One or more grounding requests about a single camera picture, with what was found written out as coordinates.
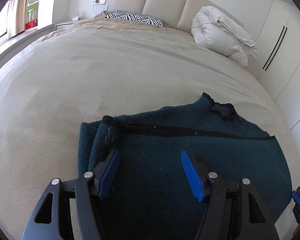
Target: window sill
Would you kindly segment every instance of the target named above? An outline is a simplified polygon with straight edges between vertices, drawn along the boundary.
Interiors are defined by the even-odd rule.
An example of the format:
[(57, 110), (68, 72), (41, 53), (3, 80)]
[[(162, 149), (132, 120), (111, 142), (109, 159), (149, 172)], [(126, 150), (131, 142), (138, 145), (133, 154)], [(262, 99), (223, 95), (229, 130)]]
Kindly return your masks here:
[(50, 24), (39, 30), (35, 27), (7, 40), (0, 46), (0, 68), (30, 43), (54, 30), (54, 24)]

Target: upholstered headboard panel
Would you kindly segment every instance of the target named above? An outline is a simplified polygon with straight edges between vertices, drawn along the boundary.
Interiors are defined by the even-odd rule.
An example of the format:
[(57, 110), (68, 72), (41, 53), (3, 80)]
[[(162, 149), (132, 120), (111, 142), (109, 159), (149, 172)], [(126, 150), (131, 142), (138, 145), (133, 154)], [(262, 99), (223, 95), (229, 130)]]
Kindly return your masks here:
[(202, 6), (214, 6), (242, 26), (237, 18), (209, 0), (108, 0), (108, 11), (123, 10), (161, 18), (163, 24), (191, 32), (192, 20)]

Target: bed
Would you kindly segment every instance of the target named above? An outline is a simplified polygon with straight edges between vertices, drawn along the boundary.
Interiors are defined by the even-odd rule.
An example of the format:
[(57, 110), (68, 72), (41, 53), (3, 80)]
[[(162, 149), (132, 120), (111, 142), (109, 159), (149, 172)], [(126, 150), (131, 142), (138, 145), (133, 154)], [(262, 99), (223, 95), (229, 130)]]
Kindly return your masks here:
[[(0, 69), (0, 226), (9, 239), (21, 238), (52, 178), (77, 178), (81, 122), (193, 103), (203, 92), (275, 135), (292, 188), (300, 186), (300, 155), (270, 96), (247, 70), (194, 42), (191, 21), (205, 5), (213, 3), (110, 0), (109, 11), (160, 17), (165, 27), (101, 14), (40, 38)], [(293, 206), (275, 224), (280, 239), (297, 226)], [(73, 227), (80, 239), (76, 219)]]

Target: folded comforter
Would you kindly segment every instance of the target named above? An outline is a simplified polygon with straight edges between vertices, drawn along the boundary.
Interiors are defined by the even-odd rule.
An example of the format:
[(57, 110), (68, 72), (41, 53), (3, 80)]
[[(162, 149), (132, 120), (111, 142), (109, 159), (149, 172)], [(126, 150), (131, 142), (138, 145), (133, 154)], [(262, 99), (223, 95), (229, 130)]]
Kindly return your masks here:
[(242, 67), (248, 65), (248, 55), (257, 56), (257, 46), (244, 29), (213, 6), (200, 9), (192, 21), (194, 41), (224, 55)]

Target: nightstand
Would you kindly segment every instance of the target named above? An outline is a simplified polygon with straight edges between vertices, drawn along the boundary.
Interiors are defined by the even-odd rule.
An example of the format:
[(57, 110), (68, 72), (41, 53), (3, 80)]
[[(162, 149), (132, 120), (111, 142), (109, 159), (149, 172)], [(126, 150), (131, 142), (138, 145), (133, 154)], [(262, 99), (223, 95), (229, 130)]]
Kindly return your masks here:
[(70, 27), (72, 24), (78, 23), (78, 22), (80, 22), (80, 21), (82, 21), (82, 20), (84, 20), (84, 19), (76, 20), (76, 21), (66, 21), (66, 22), (58, 23), (58, 24), (56, 24), (56, 30), (61, 30), (61, 29), (68, 28), (68, 27)]

